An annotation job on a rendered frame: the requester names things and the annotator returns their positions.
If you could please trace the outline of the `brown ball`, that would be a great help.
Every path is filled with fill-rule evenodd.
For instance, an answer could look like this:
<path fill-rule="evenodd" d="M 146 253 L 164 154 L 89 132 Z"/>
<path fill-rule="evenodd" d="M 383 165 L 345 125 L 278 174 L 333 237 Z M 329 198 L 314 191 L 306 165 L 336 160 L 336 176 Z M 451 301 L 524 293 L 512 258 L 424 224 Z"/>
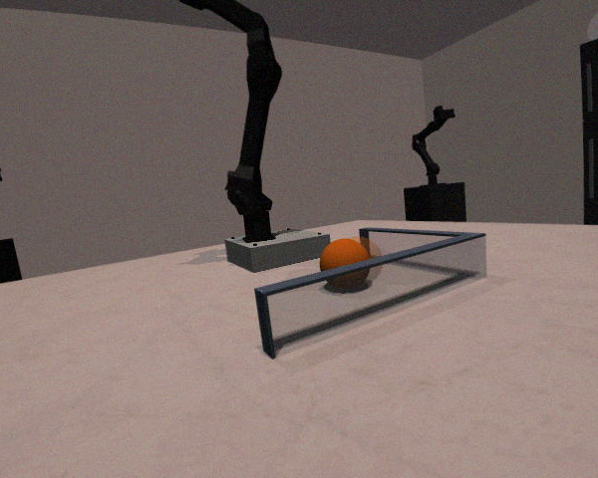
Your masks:
<path fill-rule="evenodd" d="M 322 252 L 320 270 L 326 271 L 363 261 L 357 244 L 351 239 L 338 239 L 330 243 Z"/>

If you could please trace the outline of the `translucent orange ball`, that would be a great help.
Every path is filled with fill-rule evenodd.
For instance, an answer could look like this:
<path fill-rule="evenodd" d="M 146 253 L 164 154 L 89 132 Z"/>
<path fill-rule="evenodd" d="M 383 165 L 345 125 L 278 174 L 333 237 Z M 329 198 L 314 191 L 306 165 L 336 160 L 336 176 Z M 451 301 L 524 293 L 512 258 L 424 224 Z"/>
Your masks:
<path fill-rule="evenodd" d="M 363 261 L 383 256 L 380 248 L 368 238 L 355 236 L 348 239 L 353 240 L 357 244 Z"/>

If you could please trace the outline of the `low clear corner walls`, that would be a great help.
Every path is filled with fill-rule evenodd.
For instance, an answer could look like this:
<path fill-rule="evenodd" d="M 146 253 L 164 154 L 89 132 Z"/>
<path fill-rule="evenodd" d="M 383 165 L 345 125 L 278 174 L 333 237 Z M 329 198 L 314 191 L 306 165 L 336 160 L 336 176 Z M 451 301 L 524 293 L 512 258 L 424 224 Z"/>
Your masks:
<path fill-rule="evenodd" d="M 361 231 L 382 255 L 449 236 Z M 267 296 L 275 358 L 486 278 L 486 236 Z"/>

